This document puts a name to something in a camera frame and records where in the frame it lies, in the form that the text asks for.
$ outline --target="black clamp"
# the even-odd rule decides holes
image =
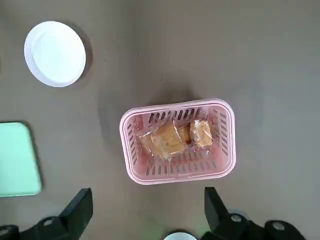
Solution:
[[[267,221],[264,227],[229,213],[214,187],[204,189],[204,212],[211,232],[201,240],[306,240],[290,223]]]

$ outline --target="plastic wrapper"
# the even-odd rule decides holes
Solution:
[[[191,138],[199,148],[210,148],[214,142],[212,123],[208,120],[194,120],[190,123]]]
[[[151,133],[151,141],[155,152],[161,159],[170,159],[188,148],[182,139],[174,121],[158,127]]]
[[[151,126],[136,133],[143,151],[153,156],[154,160],[171,160],[182,153],[191,142],[190,127],[176,127],[175,121],[170,120],[157,126]]]

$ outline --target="white object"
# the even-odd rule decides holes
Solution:
[[[73,84],[86,65],[86,50],[80,37],[57,21],[42,22],[29,32],[24,57],[32,74],[52,87]]]
[[[194,236],[186,232],[175,232],[165,237],[164,240],[197,240]]]

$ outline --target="bread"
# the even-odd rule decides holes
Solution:
[[[194,120],[190,124],[192,139],[199,148],[210,146],[213,143],[210,123],[207,120]]]
[[[186,149],[186,144],[180,138],[173,122],[160,126],[152,132],[151,141],[162,159],[170,158]]]

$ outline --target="basket rim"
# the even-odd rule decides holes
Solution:
[[[128,141],[125,135],[126,132],[126,125],[129,119],[135,115],[140,114],[149,114],[159,111],[168,111],[168,110],[174,110],[174,109],[183,109],[183,108],[196,108],[196,107],[209,107],[218,105],[219,107],[223,107],[226,109],[230,116],[230,130],[231,130],[231,163],[227,170],[221,173],[213,173],[208,174],[205,176],[195,176],[185,179],[154,179],[154,180],[142,180],[135,176],[133,172],[133,166],[132,161],[130,161],[130,155],[128,153]],[[154,184],[164,184],[164,183],[175,183],[175,182],[187,182],[187,181],[193,181],[193,180],[207,180],[207,179],[217,179],[222,178],[226,175],[228,175],[233,168],[236,165],[236,138],[235,138],[235,114],[232,110],[231,106],[224,100],[221,100],[219,98],[210,98],[210,99],[202,99],[202,100],[193,100],[193,101],[186,101],[186,102],[180,102],[180,103],[171,103],[171,104],[162,104],[162,105],[152,105],[152,106],[142,106],[142,107],[135,107],[129,109],[121,118],[120,124],[119,124],[119,131],[120,131],[120,137],[121,137],[121,143],[123,148],[123,154],[124,154],[124,160],[125,160],[125,166],[126,171],[129,175],[129,177],[135,181],[138,184],[141,185],[154,185]]]

